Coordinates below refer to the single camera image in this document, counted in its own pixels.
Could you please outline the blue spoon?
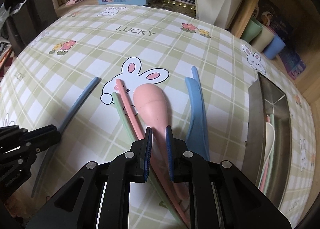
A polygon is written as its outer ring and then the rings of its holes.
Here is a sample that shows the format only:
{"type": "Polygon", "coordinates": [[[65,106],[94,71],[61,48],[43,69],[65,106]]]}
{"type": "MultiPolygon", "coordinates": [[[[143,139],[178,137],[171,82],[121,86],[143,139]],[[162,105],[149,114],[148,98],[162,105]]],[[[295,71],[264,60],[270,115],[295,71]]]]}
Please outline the blue spoon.
{"type": "Polygon", "coordinates": [[[207,132],[203,126],[200,89],[195,79],[186,77],[185,84],[188,89],[191,107],[189,129],[185,142],[189,150],[209,161],[209,145],[206,140],[207,132]]]}

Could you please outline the pink spoon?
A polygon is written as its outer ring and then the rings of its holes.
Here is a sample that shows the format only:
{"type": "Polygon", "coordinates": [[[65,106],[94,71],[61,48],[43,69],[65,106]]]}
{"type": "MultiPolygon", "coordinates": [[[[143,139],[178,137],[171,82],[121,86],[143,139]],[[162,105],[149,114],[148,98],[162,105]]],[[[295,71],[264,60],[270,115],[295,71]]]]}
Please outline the pink spoon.
{"type": "Polygon", "coordinates": [[[144,123],[152,128],[156,139],[155,161],[156,167],[170,189],[179,200],[188,200],[188,187],[184,183],[173,183],[169,176],[169,161],[165,132],[169,125],[167,100],[159,86],[146,83],[140,85],[133,92],[133,100],[138,113],[144,123]]]}

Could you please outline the green chopstick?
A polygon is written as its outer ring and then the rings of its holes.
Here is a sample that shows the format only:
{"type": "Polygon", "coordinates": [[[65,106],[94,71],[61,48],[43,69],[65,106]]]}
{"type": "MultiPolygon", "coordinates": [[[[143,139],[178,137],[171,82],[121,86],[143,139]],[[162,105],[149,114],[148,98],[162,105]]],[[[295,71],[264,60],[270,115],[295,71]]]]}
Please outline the green chopstick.
{"type": "Polygon", "coordinates": [[[152,131],[147,129],[147,134],[143,133],[124,92],[113,92],[112,98],[127,135],[132,140],[130,151],[125,153],[125,156],[133,156],[136,160],[136,167],[132,169],[132,181],[142,183],[149,181],[154,194],[161,200],[162,207],[172,216],[171,227],[185,228],[183,218],[174,206],[175,200],[170,200],[172,196],[170,187],[168,185],[163,187],[161,180],[158,180],[150,170],[152,131]]]}

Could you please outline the steel utensil tray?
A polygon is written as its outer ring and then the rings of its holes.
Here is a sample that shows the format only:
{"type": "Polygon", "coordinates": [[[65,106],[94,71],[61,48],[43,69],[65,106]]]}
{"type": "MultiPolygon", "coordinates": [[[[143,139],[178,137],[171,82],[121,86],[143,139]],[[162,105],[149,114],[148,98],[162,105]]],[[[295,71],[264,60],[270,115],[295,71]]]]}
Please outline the steel utensil tray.
{"type": "Polygon", "coordinates": [[[241,171],[276,206],[291,166],[291,117],[286,94],[262,73],[248,89],[249,116],[241,171]]]}

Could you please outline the cream white spoon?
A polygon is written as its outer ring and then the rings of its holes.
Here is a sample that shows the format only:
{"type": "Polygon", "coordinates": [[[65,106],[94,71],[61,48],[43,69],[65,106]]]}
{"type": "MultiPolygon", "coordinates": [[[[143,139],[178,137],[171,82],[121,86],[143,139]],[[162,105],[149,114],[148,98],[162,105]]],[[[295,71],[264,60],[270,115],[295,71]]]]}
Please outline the cream white spoon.
{"type": "Polygon", "coordinates": [[[271,151],[274,147],[276,132],[271,123],[266,123],[266,137],[265,137],[265,145],[263,147],[263,169],[266,166],[267,160],[271,155],[271,151]]]}

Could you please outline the plaid bunny tablecloth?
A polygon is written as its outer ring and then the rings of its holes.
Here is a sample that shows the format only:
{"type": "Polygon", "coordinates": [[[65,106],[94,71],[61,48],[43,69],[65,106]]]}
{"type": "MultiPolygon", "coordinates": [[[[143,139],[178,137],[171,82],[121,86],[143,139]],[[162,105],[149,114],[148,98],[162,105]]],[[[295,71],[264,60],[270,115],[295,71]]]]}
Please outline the plaid bunny tablecloth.
{"type": "Polygon", "coordinates": [[[13,206],[25,219],[89,161],[104,163],[130,148],[112,102],[121,79],[127,92],[146,82],[161,87],[176,137],[185,137],[190,103],[184,79],[195,66],[206,104],[213,162],[241,167],[249,114],[249,86],[258,73],[287,96],[291,116],[291,167],[281,212],[296,226],[305,214],[314,174],[315,128],[310,106],[270,60],[228,31],[185,15],[137,5],[81,6],[29,44],[1,80],[1,125],[28,130],[61,125],[95,77],[101,82],[63,133],[33,194],[34,178],[16,192],[13,206]]]}

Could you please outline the cream cup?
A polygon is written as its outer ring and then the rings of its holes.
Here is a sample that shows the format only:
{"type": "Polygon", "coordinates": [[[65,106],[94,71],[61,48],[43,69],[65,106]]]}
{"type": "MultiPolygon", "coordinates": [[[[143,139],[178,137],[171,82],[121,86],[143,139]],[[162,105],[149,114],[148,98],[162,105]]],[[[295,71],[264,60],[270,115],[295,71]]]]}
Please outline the cream cup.
{"type": "Polygon", "coordinates": [[[261,32],[250,42],[258,52],[262,52],[273,40],[275,32],[268,26],[262,26],[261,32]]]}

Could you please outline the grey cloth on chair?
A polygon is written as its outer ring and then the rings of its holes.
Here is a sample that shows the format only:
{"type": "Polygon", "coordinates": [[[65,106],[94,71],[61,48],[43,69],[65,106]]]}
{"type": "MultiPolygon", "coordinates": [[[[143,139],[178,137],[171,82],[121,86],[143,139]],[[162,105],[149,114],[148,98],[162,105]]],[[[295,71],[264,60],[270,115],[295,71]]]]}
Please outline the grey cloth on chair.
{"type": "Polygon", "coordinates": [[[27,0],[4,0],[4,3],[1,5],[1,27],[9,16],[19,12],[26,1],[27,0]]]}

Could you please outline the glass tray gold rim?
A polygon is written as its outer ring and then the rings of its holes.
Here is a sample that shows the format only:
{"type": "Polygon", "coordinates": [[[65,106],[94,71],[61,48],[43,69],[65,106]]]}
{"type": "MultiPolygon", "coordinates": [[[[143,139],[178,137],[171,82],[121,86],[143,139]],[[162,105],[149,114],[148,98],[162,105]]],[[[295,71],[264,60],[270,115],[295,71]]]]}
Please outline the glass tray gold rim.
{"type": "Polygon", "coordinates": [[[196,18],[195,5],[185,4],[173,0],[153,0],[149,2],[146,6],[151,8],[163,9],[167,11],[173,11],[192,18],[196,18]]]}

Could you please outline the black office chair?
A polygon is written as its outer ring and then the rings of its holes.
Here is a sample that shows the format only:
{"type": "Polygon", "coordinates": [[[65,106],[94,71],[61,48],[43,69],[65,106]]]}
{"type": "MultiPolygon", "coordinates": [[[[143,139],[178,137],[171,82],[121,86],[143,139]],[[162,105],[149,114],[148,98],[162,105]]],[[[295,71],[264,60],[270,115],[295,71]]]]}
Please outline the black office chair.
{"type": "Polygon", "coordinates": [[[42,31],[57,20],[52,0],[27,0],[9,16],[4,28],[15,55],[19,55],[42,31]]]}

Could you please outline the blue cup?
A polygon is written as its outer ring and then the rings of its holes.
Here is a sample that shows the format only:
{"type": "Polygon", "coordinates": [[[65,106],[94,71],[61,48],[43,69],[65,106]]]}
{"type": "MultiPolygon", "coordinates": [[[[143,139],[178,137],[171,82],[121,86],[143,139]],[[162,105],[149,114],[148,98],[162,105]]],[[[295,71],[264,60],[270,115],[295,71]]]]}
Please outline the blue cup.
{"type": "Polygon", "coordinates": [[[275,35],[271,43],[263,50],[263,53],[269,60],[272,60],[284,47],[284,41],[278,35],[275,35]]]}

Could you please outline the green cup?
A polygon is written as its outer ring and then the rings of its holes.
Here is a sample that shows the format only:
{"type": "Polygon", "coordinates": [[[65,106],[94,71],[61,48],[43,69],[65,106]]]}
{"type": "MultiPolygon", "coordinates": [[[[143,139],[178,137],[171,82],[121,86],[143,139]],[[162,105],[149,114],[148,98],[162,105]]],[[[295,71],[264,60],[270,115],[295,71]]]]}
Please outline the green cup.
{"type": "Polygon", "coordinates": [[[240,39],[250,43],[262,31],[262,24],[256,18],[250,18],[240,39]]]}

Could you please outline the purple small box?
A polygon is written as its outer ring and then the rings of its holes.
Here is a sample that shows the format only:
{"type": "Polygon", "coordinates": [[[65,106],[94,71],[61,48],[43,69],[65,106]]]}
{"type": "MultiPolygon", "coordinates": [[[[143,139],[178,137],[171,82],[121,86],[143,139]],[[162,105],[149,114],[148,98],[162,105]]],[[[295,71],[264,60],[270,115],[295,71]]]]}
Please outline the purple small box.
{"type": "Polygon", "coordinates": [[[293,80],[295,80],[306,69],[305,63],[294,49],[285,47],[279,53],[279,56],[288,75],[293,80]]]}

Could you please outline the wooden shelf unit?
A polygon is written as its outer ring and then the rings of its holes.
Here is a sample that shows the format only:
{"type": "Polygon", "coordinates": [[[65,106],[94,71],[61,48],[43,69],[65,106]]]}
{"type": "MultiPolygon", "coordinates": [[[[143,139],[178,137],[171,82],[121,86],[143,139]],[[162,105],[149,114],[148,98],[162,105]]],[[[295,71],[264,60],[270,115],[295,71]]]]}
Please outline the wooden shelf unit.
{"type": "MultiPolygon", "coordinates": [[[[243,0],[231,24],[231,33],[240,37],[259,0],[243,0]]],[[[311,105],[319,105],[319,0],[270,0],[293,27],[291,42],[306,69],[295,85],[311,105]]]]}

